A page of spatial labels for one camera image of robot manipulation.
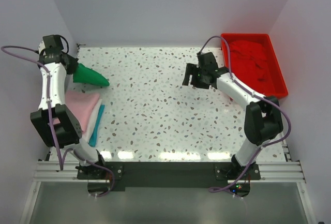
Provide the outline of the green t shirt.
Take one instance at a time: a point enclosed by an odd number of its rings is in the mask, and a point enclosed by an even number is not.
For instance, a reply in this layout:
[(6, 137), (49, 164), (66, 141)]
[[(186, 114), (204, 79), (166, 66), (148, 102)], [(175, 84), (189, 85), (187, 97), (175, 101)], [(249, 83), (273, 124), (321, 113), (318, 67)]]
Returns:
[(72, 78), (74, 83), (84, 83), (101, 87), (110, 86), (108, 80), (102, 74), (85, 67), (81, 63), (79, 63), (76, 71), (73, 73)]

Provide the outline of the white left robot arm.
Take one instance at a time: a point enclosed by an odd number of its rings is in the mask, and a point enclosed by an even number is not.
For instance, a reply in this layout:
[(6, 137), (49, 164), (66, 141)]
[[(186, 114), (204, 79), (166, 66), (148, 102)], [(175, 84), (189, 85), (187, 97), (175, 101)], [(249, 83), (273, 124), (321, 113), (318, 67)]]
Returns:
[(68, 54), (69, 43), (61, 35), (44, 36), (40, 45), (37, 65), (42, 75), (42, 96), (30, 120), (45, 145), (56, 149), (61, 170), (66, 155), (72, 153), (79, 162), (78, 178), (105, 179), (108, 173), (102, 155), (83, 139), (78, 119), (65, 104), (65, 78), (77, 70), (78, 59)]

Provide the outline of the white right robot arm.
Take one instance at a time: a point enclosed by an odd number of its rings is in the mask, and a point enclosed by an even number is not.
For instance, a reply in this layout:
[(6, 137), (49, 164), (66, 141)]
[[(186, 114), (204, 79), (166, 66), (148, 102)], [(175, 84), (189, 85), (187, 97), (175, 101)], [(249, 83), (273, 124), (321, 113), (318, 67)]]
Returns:
[(232, 156), (225, 170), (228, 178), (241, 179), (248, 174), (263, 145), (283, 131), (279, 101), (245, 86), (226, 66), (219, 67), (212, 52), (198, 53), (198, 63), (187, 63), (182, 85), (196, 88), (213, 87), (234, 99), (245, 110), (245, 140)]

